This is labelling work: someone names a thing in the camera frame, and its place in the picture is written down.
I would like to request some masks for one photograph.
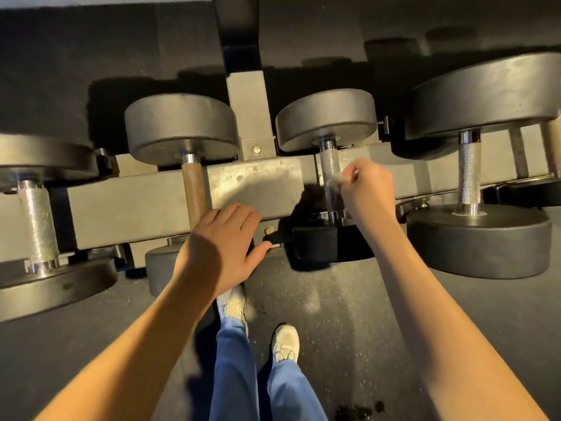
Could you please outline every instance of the leg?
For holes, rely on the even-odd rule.
[[[298,333],[281,325],[273,337],[273,367],[267,390],[274,421],[327,421],[312,386],[302,374],[298,360]]]
[[[214,391],[210,421],[258,421],[257,373],[247,340],[243,290],[217,298],[221,328],[216,336]]]

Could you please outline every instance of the shoe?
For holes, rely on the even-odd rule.
[[[246,297],[242,285],[236,285],[231,290],[220,294],[216,298],[216,304],[218,305],[218,313],[220,314],[220,319],[224,318],[236,318],[242,321],[245,326],[246,335],[248,335],[247,320],[243,312],[245,307]]]
[[[280,362],[291,359],[298,363],[298,353],[300,352],[300,340],[298,332],[292,325],[284,323],[279,325],[273,334],[273,360]]]

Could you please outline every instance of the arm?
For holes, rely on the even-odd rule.
[[[371,246],[413,363],[444,421],[546,421],[396,221],[392,174],[366,159],[344,171],[346,208]]]
[[[247,279],[270,248],[263,242],[246,256],[260,219],[240,204],[207,213],[156,301],[36,421],[149,420],[199,319],[214,298]]]

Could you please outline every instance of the hand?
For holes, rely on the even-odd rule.
[[[253,207],[239,203],[208,212],[179,251],[173,276],[212,286],[213,299],[246,280],[272,245],[264,241],[247,254],[260,221]]]
[[[364,226],[380,219],[396,221],[396,199],[390,170],[369,159],[358,158],[343,171],[347,180],[340,185],[341,197],[352,218],[364,233]]]

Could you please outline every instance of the forearm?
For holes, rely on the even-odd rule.
[[[90,362],[37,421],[148,420],[212,290],[172,279],[160,297]]]
[[[406,345],[440,417],[454,421],[545,420],[400,226],[388,217],[365,228]]]

